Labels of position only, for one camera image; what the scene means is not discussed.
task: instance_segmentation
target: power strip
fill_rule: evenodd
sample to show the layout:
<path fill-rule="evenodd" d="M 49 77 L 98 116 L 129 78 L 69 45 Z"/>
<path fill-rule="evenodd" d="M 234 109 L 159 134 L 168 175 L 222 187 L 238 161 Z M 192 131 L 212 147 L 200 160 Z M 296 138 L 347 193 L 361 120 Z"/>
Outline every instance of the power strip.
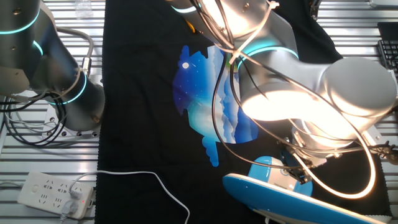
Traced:
<path fill-rule="evenodd" d="M 69 191 L 72 180 L 54 177 L 40 172 L 30 172 L 18 196 L 18 203 L 61 215 L 61 209 L 69 200 L 78 203 L 78 210 L 69 214 L 68 218 L 82 219 L 93 193 L 93 187 L 87 184 L 75 183 L 72 190 L 82 193 L 80 199 L 71 198 Z"/>

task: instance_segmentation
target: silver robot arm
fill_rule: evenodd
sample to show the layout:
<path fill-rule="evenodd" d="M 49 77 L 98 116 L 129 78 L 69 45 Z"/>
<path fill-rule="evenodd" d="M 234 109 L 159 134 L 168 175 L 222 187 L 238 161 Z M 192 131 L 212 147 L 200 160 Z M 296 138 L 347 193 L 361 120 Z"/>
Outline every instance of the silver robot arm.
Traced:
<path fill-rule="evenodd" d="M 41 0 L 0 1 L 0 93 L 20 93 L 29 86 L 37 93 L 58 93 L 67 109 L 65 127 L 88 131 L 100 125 L 104 91 L 86 74 L 62 44 Z"/>
<path fill-rule="evenodd" d="M 215 2 L 199 2 L 201 8 L 215 20 L 219 31 L 226 34 L 225 24 Z M 240 46 L 258 29 L 269 7 L 265 0 L 221 2 L 235 46 Z M 199 32 L 219 44 L 189 0 L 169 3 Z M 324 65 L 301 62 L 291 26 L 273 11 L 258 35 L 242 52 L 324 97 L 340 109 L 361 133 L 379 121 L 396 102 L 395 77 L 370 60 L 345 58 Z M 244 62 L 247 62 L 247 69 L 242 66 Z M 299 144 L 316 149 L 339 149 L 356 139 L 352 127 L 343 117 L 297 86 L 273 76 L 272 72 L 245 58 L 238 62 L 238 70 L 243 111 L 251 118 L 261 121 L 297 119 L 296 127 L 293 128 L 296 141 L 300 139 Z M 303 134 L 298 129 L 314 135 Z"/>
<path fill-rule="evenodd" d="M 238 64 L 240 102 L 249 117 L 292 122 L 293 144 L 284 142 L 308 177 L 305 182 L 312 178 L 344 198 L 361 198 L 371 191 L 376 171 L 369 146 L 379 141 L 370 138 L 377 137 L 374 124 L 396 104 L 393 74 L 364 58 L 324 65 L 301 62 L 290 24 L 271 10 L 279 5 L 274 1 L 167 1 L 196 30 L 232 53 L 229 62 L 236 59 Z M 313 4 L 316 9 L 320 1 Z M 327 158 L 347 152 L 345 147 L 357 140 L 371 168 L 362 192 L 337 192 L 311 172 Z"/>

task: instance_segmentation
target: black fabric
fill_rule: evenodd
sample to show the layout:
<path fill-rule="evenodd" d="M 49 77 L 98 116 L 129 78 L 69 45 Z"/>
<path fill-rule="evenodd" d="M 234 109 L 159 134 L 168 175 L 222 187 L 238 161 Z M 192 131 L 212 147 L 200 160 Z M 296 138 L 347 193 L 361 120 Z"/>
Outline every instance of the black fabric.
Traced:
<path fill-rule="evenodd" d="M 398 22 L 378 22 L 382 40 L 398 40 Z"/>
<path fill-rule="evenodd" d="M 332 63 L 341 58 L 333 42 L 309 17 L 308 1 L 280 0 L 277 12 L 291 23 L 302 61 Z M 264 223 L 229 196 L 222 177 L 247 175 L 250 164 L 217 143 L 219 166 L 204 153 L 203 136 L 192 129 L 188 114 L 178 113 L 172 83 L 184 45 L 190 54 L 206 54 L 211 42 L 192 34 L 184 19 L 163 0 L 106 2 L 103 42 L 103 83 L 106 106 L 99 140 L 98 169 L 156 172 L 165 186 L 191 211 L 189 223 Z M 290 133 L 285 122 L 266 124 Z M 238 154 L 256 159 L 279 158 L 275 139 L 259 138 L 229 144 Z M 343 200 L 316 184 L 313 197 L 354 212 L 391 215 L 380 160 L 377 186 L 361 200 Z M 366 186 L 369 171 L 362 152 L 331 159 L 315 169 L 327 184 L 344 192 Z M 183 223 L 187 213 L 163 191 L 153 175 L 98 174 L 96 223 Z"/>

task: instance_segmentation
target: keyboard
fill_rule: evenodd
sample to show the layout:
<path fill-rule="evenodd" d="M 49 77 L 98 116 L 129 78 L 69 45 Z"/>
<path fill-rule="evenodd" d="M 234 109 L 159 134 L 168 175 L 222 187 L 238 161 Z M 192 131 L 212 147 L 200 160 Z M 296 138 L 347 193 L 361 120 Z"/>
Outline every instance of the keyboard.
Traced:
<path fill-rule="evenodd" d="M 379 40 L 378 48 L 382 64 L 398 77 L 398 40 Z"/>

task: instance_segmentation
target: printed graphic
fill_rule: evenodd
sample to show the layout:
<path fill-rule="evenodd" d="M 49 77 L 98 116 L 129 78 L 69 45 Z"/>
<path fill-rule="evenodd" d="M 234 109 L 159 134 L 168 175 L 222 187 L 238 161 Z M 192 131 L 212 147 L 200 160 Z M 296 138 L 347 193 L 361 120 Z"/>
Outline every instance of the printed graphic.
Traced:
<path fill-rule="evenodd" d="M 179 70 L 173 81 L 174 102 L 178 112 L 188 113 L 189 125 L 203 135 L 202 144 L 213 166 L 218 166 L 216 142 L 219 142 L 211 119 L 211 99 L 221 69 L 223 53 L 215 46 L 208 47 L 208 58 L 200 52 L 189 56 L 184 46 Z M 238 74 L 234 85 L 239 95 Z M 220 135 L 227 143 L 242 143 L 257 138 L 257 126 L 235 102 L 229 84 L 229 70 L 225 69 L 216 97 L 216 123 Z"/>

